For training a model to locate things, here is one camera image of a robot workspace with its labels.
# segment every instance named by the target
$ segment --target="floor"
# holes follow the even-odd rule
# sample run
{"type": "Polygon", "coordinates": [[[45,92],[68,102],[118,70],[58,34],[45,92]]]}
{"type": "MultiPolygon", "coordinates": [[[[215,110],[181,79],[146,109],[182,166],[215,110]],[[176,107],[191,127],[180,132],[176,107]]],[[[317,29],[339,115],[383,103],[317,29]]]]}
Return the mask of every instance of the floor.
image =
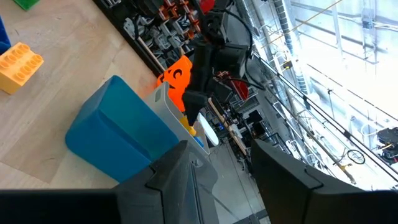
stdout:
{"type": "Polygon", "coordinates": [[[0,91],[0,189],[104,188],[117,182],[72,152],[64,136],[83,102],[117,74],[141,97],[155,76],[91,0],[0,0],[13,44],[43,56],[16,94],[0,91]]]}
{"type": "Polygon", "coordinates": [[[235,223],[264,209],[254,179],[242,169],[228,143],[213,148],[209,158],[218,173],[213,195],[226,207],[216,202],[220,224],[235,223]]]}

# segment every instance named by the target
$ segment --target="green object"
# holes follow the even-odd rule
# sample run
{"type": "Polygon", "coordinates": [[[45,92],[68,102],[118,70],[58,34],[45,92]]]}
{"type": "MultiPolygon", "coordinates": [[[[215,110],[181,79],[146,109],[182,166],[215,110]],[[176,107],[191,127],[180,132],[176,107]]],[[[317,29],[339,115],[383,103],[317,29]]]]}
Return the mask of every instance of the green object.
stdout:
{"type": "Polygon", "coordinates": [[[38,1],[39,0],[14,0],[14,2],[16,2],[25,11],[28,11],[38,1]]]}

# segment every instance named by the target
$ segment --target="wooden surface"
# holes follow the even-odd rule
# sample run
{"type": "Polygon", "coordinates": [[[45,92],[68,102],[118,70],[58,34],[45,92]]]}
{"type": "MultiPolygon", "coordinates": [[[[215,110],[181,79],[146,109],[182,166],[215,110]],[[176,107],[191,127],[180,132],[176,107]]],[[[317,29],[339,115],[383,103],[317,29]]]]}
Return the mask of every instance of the wooden surface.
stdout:
{"type": "Polygon", "coordinates": [[[141,97],[155,76],[90,0],[40,0],[28,12],[0,0],[0,15],[11,42],[45,60],[15,95],[0,91],[0,189],[115,186],[67,149],[65,133],[111,75],[141,97]]]}
{"type": "Polygon", "coordinates": [[[235,133],[233,132],[232,126],[230,126],[226,122],[224,115],[221,115],[220,112],[218,112],[218,110],[217,110],[216,106],[213,104],[211,98],[208,99],[208,104],[214,110],[218,119],[223,123],[223,126],[228,130],[229,135],[231,136],[232,139],[234,139],[236,145],[238,145],[238,147],[241,149],[242,153],[246,156],[248,154],[246,152],[246,146],[244,145],[242,140],[235,135],[235,133]]]}

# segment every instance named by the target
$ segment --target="toy brick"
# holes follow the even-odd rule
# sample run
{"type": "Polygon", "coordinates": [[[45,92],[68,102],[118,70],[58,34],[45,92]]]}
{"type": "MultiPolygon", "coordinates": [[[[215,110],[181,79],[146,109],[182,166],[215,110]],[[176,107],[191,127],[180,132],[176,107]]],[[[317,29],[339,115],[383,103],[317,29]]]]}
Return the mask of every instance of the toy brick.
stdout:
{"type": "Polygon", "coordinates": [[[0,16],[0,55],[6,52],[10,47],[11,43],[8,39],[6,28],[0,16]]]}
{"type": "Polygon", "coordinates": [[[0,89],[15,93],[44,63],[42,56],[18,43],[0,55],[0,89]]]}
{"type": "Polygon", "coordinates": [[[14,0],[21,8],[28,11],[32,6],[34,6],[39,0],[14,0]]]}

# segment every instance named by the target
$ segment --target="orange part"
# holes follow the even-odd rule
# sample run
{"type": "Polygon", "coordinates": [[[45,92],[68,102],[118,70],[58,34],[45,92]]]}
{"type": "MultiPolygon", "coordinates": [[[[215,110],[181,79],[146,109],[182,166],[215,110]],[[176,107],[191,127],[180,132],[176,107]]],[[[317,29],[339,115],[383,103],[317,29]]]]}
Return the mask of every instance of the orange part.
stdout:
{"type": "Polygon", "coordinates": [[[177,13],[177,7],[176,7],[176,6],[174,6],[174,7],[171,9],[171,12],[172,12],[174,18],[178,18],[178,17],[180,16],[180,15],[177,13]]]}
{"type": "Polygon", "coordinates": [[[188,35],[188,38],[191,40],[195,37],[195,33],[191,29],[188,30],[187,35],[188,35]]]}
{"type": "Polygon", "coordinates": [[[164,21],[169,19],[169,14],[167,12],[167,8],[165,8],[164,6],[161,6],[159,9],[159,16],[160,18],[162,18],[164,21]]]}
{"type": "Polygon", "coordinates": [[[166,72],[161,74],[156,82],[156,85],[159,86],[168,81],[170,84],[169,97],[181,112],[185,111],[182,95],[191,79],[191,68],[191,61],[187,56],[183,55],[180,60],[176,61],[166,72]]]}
{"type": "Polygon", "coordinates": [[[0,55],[0,89],[15,93],[43,63],[42,56],[31,51],[28,45],[17,43],[0,55]]]}
{"type": "Polygon", "coordinates": [[[194,24],[193,26],[197,30],[197,32],[200,33],[200,26],[198,25],[198,23],[194,24]]]}
{"type": "Polygon", "coordinates": [[[191,11],[191,13],[188,15],[188,19],[189,19],[190,22],[193,23],[193,24],[199,22],[199,20],[193,16],[192,11],[191,11]]]}

